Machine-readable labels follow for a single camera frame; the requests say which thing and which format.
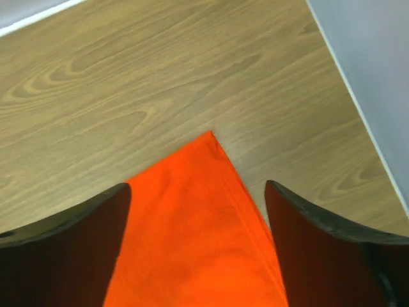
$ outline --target wooden surface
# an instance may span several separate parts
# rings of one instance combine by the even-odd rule
[[[81,203],[212,129],[265,181],[409,224],[304,0],[89,0],[0,38],[0,232]]]

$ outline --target wood grain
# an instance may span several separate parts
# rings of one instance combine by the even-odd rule
[[[89,0],[0,39],[0,232],[212,129],[261,211],[272,179],[409,224],[304,0]]]

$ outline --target folded cloth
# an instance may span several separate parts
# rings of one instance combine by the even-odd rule
[[[211,132],[127,183],[104,307],[288,306],[270,230]]]

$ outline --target orange cloth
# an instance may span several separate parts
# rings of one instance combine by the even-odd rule
[[[270,230],[211,132],[128,184],[104,307],[288,306]]]

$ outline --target gray surface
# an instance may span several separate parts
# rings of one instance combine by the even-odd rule
[[[409,1],[307,2],[408,213]]]
[[[0,29],[66,0],[0,0]]]

